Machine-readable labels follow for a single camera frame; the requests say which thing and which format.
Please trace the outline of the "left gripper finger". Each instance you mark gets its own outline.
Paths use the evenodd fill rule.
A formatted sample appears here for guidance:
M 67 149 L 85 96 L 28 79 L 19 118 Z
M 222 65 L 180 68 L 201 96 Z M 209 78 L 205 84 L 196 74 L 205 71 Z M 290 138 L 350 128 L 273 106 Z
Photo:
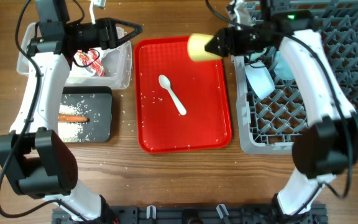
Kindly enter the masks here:
M 123 37 L 118 37 L 115 41 L 115 48 L 120 47 L 121 45 L 125 44 L 126 42 L 130 41 L 134 37 L 138 36 L 142 33 L 142 29 L 133 30 L 131 33 L 124 35 Z
M 113 18 L 111 18 L 111 20 L 113 22 L 115 22 L 116 24 L 124 25 L 126 27 L 131 27 L 135 31 L 142 31 L 142 26 L 140 24 L 135 24 L 135 23 L 132 23 L 132 22 L 123 21 L 123 20 L 119 20 L 119 19 L 113 19 Z

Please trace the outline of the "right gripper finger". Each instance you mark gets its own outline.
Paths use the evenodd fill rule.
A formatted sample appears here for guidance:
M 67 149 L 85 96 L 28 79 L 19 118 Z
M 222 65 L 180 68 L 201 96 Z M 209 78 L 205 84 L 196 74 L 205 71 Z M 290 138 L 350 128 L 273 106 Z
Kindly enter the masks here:
M 225 46 L 207 44 L 204 49 L 219 57 L 227 57 L 229 55 L 228 49 Z
M 207 45 L 226 45 L 228 28 L 219 29 Z

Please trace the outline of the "red snack wrapper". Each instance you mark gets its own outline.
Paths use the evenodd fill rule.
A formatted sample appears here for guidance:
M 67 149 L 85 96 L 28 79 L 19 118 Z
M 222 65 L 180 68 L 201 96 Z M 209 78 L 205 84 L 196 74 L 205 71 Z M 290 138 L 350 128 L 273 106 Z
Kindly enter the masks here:
M 105 70 L 100 56 L 100 52 L 96 49 L 89 49 L 87 52 L 77 51 L 74 56 L 73 74 L 80 77 L 103 77 Z

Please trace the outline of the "yellow plastic cup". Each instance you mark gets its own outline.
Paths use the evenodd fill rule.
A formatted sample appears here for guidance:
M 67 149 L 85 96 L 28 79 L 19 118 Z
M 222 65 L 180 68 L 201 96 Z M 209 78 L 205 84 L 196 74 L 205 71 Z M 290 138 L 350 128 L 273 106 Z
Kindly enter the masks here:
M 206 44 L 213 39 L 213 35 L 208 34 L 191 34 L 188 38 L 187 51 L 189 57 L 194 62 L 204 62 L 210 60 L 219 60 L 222 57 L 207 52 Z

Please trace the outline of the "light blue bowl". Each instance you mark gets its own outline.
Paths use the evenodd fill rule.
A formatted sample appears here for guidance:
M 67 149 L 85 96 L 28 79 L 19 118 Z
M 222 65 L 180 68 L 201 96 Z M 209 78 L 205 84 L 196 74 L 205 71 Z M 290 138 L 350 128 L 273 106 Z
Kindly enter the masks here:
M 262 62 L 246 65 L 245 73 L 254 93 L 261 100 L 274 91 L 275 85 L 272 76 Z

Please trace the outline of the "light blue plate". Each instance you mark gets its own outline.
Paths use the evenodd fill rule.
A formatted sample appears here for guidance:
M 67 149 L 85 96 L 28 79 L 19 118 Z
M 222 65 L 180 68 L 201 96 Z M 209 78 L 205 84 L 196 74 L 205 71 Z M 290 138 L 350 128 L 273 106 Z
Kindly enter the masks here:
M 282 80 L 293 80 L 294 75 L 289 67 L 287 61 L 282 57 L 279 51 L 275 52 L 273 56 L 273 71 Z

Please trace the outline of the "white plastic spoon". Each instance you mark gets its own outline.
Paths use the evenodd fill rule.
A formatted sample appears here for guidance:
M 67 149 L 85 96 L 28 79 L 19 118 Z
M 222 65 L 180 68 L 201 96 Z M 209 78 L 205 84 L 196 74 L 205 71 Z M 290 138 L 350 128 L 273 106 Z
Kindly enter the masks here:
M 176 106 L 178 112 L 180 115 L 184 116 L 187 114 L 187 110 L 186 108 L 183 106 L 183 104 L 181 103 L 181 101 L 178 99 L 178 97 L 176 96 L 176 94 L 173 92 L 172 88 L 171 88 L 171 83 L 170 80 L 165 76 L 165 75 L 159 75 L 158 77 L 158 82 L 160 84 L 160 86 L 168 91 L 168 94 L 171 96 L 172 101 L 174 103 L 174 105 Z

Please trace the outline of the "orange carrot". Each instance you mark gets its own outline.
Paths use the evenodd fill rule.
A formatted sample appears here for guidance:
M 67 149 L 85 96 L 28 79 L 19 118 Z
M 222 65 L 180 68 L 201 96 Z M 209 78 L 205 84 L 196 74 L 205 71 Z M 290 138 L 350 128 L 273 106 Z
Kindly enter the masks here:
M 71 115 L 71 114 L 59 114 L 58 121 L 63 123 L 86 123 L 88 122 L 86 116 Z

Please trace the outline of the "white rice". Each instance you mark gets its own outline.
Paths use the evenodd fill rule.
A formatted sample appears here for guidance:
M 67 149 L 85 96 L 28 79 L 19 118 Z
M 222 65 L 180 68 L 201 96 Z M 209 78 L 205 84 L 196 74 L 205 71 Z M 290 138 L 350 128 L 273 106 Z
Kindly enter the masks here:
M 100 98 L 96 94 L 63 94 L 60 103 L 60 114 L 86 116 L 86 123 L 58 122 L 58 135 L 63 142 L 93 142 L 101 122 L 98 109 Z

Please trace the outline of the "green bowl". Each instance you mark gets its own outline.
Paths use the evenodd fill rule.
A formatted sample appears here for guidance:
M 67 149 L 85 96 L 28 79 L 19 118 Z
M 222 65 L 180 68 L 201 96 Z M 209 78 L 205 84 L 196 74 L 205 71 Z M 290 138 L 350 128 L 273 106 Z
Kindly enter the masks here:
M 247 4 L 245 2 L 235 3 L 234 14 L 235 14 L 236 22 L 238 24 L 251 26 L 252 18 L 247 10 Z

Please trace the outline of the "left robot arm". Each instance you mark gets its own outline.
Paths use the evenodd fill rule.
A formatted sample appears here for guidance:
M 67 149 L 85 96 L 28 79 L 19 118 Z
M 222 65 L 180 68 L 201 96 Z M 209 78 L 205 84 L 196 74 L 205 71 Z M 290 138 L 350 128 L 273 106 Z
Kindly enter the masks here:
M 16 120 L 0 136 L 0 193 L 7 179 L 17 195 L 54 203 L 77 223 L 118 223 L 102 195 L 78 178 L 74 155 L 58 136 L 60 100 L 75 54 L 91 49 L 115 49 L 142 32 L 142 26 L 125 22 L 132 30 L 118 37 L 119 19 L 101 18 L 90 23 L 72 21 L 65 1 L 38 0 L 39 21 L 34 37 L 20 49 L 29 62 L 29 75 Z M 9 214 L 2 209 L 4 217 Z

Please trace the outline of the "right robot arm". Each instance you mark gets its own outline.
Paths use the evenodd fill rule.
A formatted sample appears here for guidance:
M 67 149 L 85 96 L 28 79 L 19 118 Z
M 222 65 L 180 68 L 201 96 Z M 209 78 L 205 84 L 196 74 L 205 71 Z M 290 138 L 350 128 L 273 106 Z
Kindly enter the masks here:
M 289 65 L 305 105 L 308 129 L 293 143 L 295 170 L 273 198 L 270 221 L 298 222 L 337 175 L 346 174 L 346 187 L 351 186 L 358 160 L 358 114 L 336 80 L 312 13 L 295 11 L 288 1 L 262 1 L 260 9 L 261 24 L 231 21 L 203 50 L 226 57 L 275 47 Z

